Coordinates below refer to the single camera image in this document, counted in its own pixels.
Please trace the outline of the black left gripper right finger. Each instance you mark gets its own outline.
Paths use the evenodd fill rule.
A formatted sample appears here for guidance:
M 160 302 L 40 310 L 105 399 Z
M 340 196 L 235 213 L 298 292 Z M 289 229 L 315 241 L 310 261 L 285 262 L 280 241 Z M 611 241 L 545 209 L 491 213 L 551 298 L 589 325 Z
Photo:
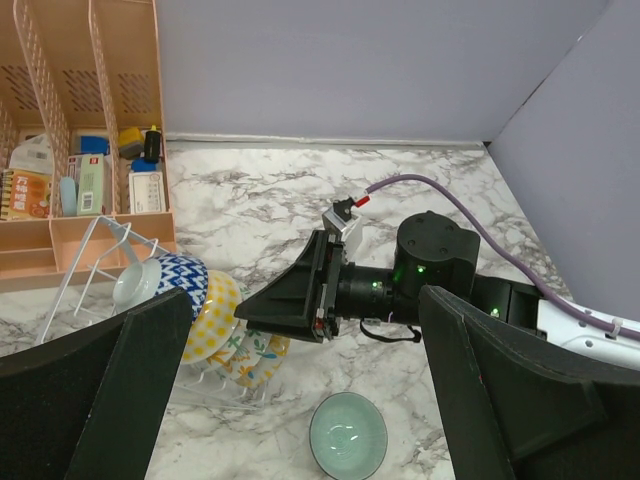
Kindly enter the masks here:
M 639 374 L 425 286 L 419 320 L 458 479 L 636 479 Z

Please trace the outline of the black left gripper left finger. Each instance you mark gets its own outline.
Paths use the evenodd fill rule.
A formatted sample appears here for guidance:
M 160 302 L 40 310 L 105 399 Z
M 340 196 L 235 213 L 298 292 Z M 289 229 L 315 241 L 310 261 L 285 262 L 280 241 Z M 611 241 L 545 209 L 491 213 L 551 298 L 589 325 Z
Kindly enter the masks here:
M 4 479 L 142 479 L 191 326 L 174 288 L 1 360 Z

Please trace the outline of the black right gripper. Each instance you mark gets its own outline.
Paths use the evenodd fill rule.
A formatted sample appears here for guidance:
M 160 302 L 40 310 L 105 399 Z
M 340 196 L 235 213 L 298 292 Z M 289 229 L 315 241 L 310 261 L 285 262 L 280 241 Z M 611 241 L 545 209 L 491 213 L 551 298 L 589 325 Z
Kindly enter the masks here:
M 332 340 L 343 319 L 387 321 L 398 303 L 392 270 L 346 260 L 334 235 L 314 230 L 295 262 L 243 300 L 249 329 L 305 342 Z

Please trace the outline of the white bowl orange flower green leaves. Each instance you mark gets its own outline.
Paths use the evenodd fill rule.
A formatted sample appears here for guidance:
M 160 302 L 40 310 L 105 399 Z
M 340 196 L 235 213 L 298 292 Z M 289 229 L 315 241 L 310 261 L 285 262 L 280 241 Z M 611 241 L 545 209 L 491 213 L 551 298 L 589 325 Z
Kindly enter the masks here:
M 248 374 L 263 357 L 271 334 L 248 329 L 232 357 L 218 370 L 221 380 L 236 381 Z

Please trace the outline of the yellow sun pattern bowl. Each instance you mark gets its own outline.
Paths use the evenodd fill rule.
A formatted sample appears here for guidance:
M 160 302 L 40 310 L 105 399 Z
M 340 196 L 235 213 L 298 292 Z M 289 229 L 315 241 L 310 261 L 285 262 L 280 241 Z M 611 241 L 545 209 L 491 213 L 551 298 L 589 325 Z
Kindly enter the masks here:
M 219 270 L 209 270 L 208 274 L 204 305 L 190 329 L 181 358 L 182 365 L 206 362 L 227 341 L 239 323 L 234 316 L 242 300 L 238 283 Z

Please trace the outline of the white orange flower small bowl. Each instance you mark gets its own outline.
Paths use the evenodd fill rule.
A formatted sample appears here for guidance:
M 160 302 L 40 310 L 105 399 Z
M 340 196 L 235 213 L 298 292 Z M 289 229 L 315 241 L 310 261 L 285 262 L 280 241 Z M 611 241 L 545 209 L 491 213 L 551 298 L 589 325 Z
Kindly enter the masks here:
M 227 341 L 213 355 L 206 359 L 207 369 L 216 370 L 225 364 L 239 349 L 245 336 L 249 338 L 256 334 L 255 330 L 248 329 L 243 321 L 240 321 Z

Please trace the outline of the red patterned ceramic bowl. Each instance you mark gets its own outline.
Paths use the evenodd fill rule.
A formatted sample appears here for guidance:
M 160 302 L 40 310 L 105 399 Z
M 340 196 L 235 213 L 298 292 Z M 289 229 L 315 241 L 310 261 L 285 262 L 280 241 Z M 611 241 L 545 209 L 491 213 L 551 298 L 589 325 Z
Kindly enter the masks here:
M 190 255 L 166 253 L 149 257 L 125 268 L 116 280 L 113 302 L 117 313 L 129 310 L 173 288 L 183 289 L 190 298 L 194 323 L 205 301 L 208 289 L 205 264 Z

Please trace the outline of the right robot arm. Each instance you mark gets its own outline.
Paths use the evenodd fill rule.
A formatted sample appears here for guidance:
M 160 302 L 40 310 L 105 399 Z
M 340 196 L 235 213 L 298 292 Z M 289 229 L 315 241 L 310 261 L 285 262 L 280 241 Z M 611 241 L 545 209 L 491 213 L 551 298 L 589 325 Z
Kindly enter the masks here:
M 338 336 L 342 320 L 416 326 L 419 292 L 434 285 L 574 353 L 639 367 L 638 341 L 618 333 L 621 327 L 637 331 L 638 322 L 591 311 L 592 318 L 609 323 L 602 331 L 571 318 L 533 285 L 477 273 L 479 235 L 446 216 L 427 211 L 405 219 L 397 230 L 390 268 L 351 261 L 362 226 L 350 208 L 331 207 L 322 220 L 322 229 L 312 233 L 296 261 L 236 308 L 236 316 L 250 328 L 321 343 Z

